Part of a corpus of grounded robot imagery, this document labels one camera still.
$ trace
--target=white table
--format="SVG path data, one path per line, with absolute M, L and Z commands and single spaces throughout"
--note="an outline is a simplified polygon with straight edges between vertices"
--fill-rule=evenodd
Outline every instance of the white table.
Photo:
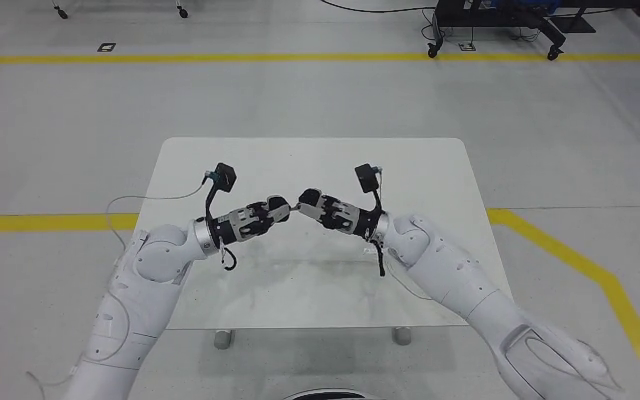
M 231 193 L 216 196 L 214 217 L 273 194 L 294 205 L 310 187 L 370 209 L 373 196 L 362 193 L 354 168 L 380 165 L 385 210 L 421 213 L 444 227 L 511 295 L 469 158 L 457 139 L 174 138 L 162 146 L 147 195 L 188 193 L 218 162 L 233 166 L 238 180 Z M 204 215 L 208 188 L 183 200 L 146 200 L 136 229 L 186 226 Z M 301 214 L 232 246 L 238 256 L 232 272 L 222 269 L 219 256 L 193 265 L 168 329 L 465 324 L 436 302 L 414 297 L 391 276 L 380 278 L 369 244 Z M 394 270 L 419 292 L 399 266 Z

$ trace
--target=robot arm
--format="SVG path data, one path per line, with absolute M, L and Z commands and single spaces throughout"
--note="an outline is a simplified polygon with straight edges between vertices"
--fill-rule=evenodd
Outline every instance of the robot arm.
M 231 175 L 216 175 L 231 176 L 227 187 L 214 183 L 212 192 L 231 189 L 235 175 L 230 171 Z M 134 233 L 116 261 L 91 337 L 63 399 L 126 399 L 145 357 L 169 323 L 193 261 L 266 233 L 275 223 L 286 221 L 289 212 L 289 204 L 273 196 L 218 218 L 192 220 L 186 230 L 163 225 Z
M 363 191 L 377 189 L 371 174 L 356 172 Z M 519 398 L 624 398 L 595 350 L 521 310 L 491 282 L 478 260 L 425 217 L 394 219 L 382 211 L 378 196 L 373 211 L 317 189 L 308 189 L 299 201 L 300 212 L 326 228 L 385 248 L 428 296 L 464 318 L 487 343 L 500 376 Z

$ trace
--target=gray floor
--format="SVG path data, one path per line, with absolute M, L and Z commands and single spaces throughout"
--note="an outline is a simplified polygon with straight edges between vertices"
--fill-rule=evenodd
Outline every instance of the gray floor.
M 315 0 L 2 1 L 0 55 L 424 52 L 419 12 L 361 15 Z M 361 7 L 417 0 L 350 1 Z M 640 19 L 589 17 L 574 53 L 640 53 Z M 443 52 L 456 52 L 458 29 Z M 480 53 L 545 54 L 476 30 Z M 96 213 L 144 192 L 173 136 L 458 137 L 483 199 L 614 272 L 640 310 L 638 63 L 0 64 L 0 214 Z M 136 212 L 139 204 L 119 211 Z M 515 299 L 593 344 L 640 396 L 640 363 L 599 287 L 505 227 L 494 233 Z M 0 235 L 0 394 L 37 398 L 24 375 L 64 376 L 91 329 L 117 241 L 107 233 Z M 422 329 L 409 347 L 386 330 L 168 331 L 132 399 L 268 399 L 320 386 L 390 399 L 512 399 L 468 327 Z M 62 389 L 48 391 L 51 399 Z

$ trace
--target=yellow floor line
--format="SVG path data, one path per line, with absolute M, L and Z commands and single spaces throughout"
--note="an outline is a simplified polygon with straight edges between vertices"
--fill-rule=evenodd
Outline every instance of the yellow floor line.
M 138 214 L 110 214 L 115 229 L 133 230 Z M 104 214 L 0 215 L 0 233 L 105 231 Z
M 435 59 L 429 58 L 424 53 L 0 55 L 0 64 L 256 63 L 309 61 L 548 62 L 546 54 L 530 53 L 441 53 Z M 640 62 L 640 54 L 562 54 L 556 62 Z
M 493 225 L 504 225 L 557 257 L 576 271 L 596 282 L 603 290 L 622 329 L 640 358 L 640 317 L 618 278 L 604 267 L 569 248 L 557 239 L 536 228 L 506 209 L 488 209 Z M 119 230 L 133 230 L 138 214 L 111 214 L 113 226 Z M 0 215 L 0 233 L 104 231 L 109 229 L 104 214 L 70 215 Z
M 536 228 L 510 210 L 488 209 L 487 215 L 491 224 L 509 227 L 596 282 L 609 300 L 609 304 L 618 317 L 622 329 L 627 334 L 631 346 L 638 358 L 640 358 L 640 317 L 633 308 L 633 304 L 624 291 L 622 284 L 613 273 Z

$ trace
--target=black cable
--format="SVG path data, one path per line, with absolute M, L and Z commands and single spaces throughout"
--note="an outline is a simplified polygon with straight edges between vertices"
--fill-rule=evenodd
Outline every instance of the black cable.
M 378 253 L 378 268 L 380 268 L 380 276 L 385 276 L 384 272 L 384 264 L 382 261 L 382 247 L 378 244 L 378 242 L 371 242 L 376 247 L 376 253 Z
M 611 11 L 619 10 L 619 8 L 609 8 L 608 10 L 600 10 L 600 11 L 590 11 L 582 13 L 582 15 L 592 15 L 592 14 L 603 14 Z M 550 17 L 575 17 L 578 13 L 575 14 L 560 14 L 560 15 L 550 15 Z
M 362 12 L 362 13 L 369 13 L 369 14 L 389 14 L 389 13 L 395 13 L 395 12 L 405 12 L 405 11 L 417 11 L 417 10 L 435 10 L 435 7 L 412 7 L 412 8 L 398 8 L 395 10 L 361 10 L 358 8 L 350 8 L 350 7 L 345 7 L 345 6 L 341 6 L 339 4 L 334 4 L 331 3 L 330 1 L 327 0 L 320 0 L 321 2 L 323 2 L 324 4 L 333 6 L 333 7 L 337 7 L 337 8 L 341 8 L 343 10 L 347 10 L 347 11 L 355 11 L 355 12 Z
M 233 254 L 233 252 L 227 249 L 226 247 L 224 248 L 224 251 L 226 253 L 229 253 L 229 255 L 231 255 L 231 258 L 233 259 L 233 264 L 230 267 L 224 267 L 224 269 L 226 269 L 227 271 L 233 271 L 235 267 L 238 265 L 238 259 L 236 258 L 236 255 Z

